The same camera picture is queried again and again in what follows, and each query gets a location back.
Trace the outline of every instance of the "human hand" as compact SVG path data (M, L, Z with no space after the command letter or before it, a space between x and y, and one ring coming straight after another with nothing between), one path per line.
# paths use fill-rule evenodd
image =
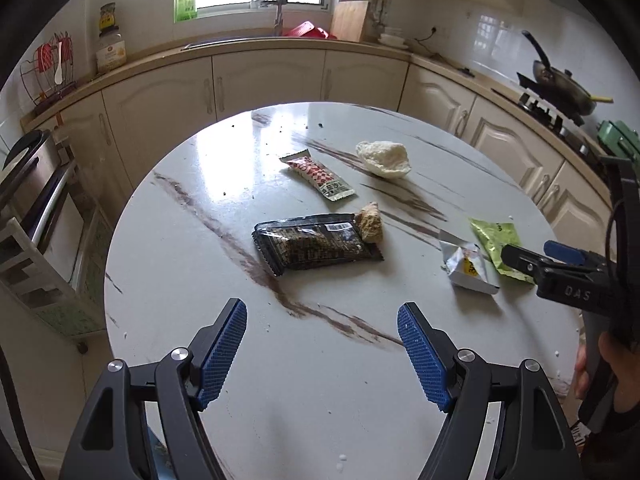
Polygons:
M630 351L607 332L600 334L598 350L618 378L613 408L618 413L628 412L640 402L640 352ZM578 399L584 398L589 387L586 367L586 346L580 345L575 359L575 396Z

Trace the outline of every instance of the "white marble tabletop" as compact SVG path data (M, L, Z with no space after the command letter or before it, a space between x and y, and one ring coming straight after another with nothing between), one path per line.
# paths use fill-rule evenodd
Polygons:
M373 177L353 155L361 140L402 142L413 171ZM278 160L304 148L357 195L330 203ZM383 215L384 262L275 278L254 246L258 222L357 212L372 201ZM469 218L513 218L523 246L537 252L554 239L504 171L434 126L331 103L240 114L175 148L130 199L107 262L111 347L130 366L159 360L211 324L228 298L241 298L244 339L220 398L202 413L229 478L414 480L444 416L399 341L405 301L488 362L537 359L557 391L572 378L574 311L492 268L496 296L449 283L437 233L475 240ZM484 478L497 413L491 405L473 478ZM158 430L157 413L149 419Z

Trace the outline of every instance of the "black sleeve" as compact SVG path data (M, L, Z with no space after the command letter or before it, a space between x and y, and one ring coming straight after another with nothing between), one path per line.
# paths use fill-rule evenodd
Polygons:
M611 412L600 433L592 433L580 457L588 480L640 478L640 404Z

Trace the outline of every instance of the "red and white snack wrapper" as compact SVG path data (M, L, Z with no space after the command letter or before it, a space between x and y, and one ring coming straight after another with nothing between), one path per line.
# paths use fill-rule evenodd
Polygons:
M355 190L333 171L311 158L309 150L283 156L281 162L293 168L298 174L308 180L322 195L335 202L341 198L355 194Z

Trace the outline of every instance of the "green snack packet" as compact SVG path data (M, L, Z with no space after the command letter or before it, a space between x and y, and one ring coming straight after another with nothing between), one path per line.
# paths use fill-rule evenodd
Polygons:
M495 270L505 276L511 276L516 280L533 284L533 278L523 274L519 270L511 269L507 266L500 256L502 248L507 245L515 245L520 247L520 237L516 231L515 225L512 223L494 224L483 220L470 218L471 229L476 234L480 243L485 248L491 261L494 263Z

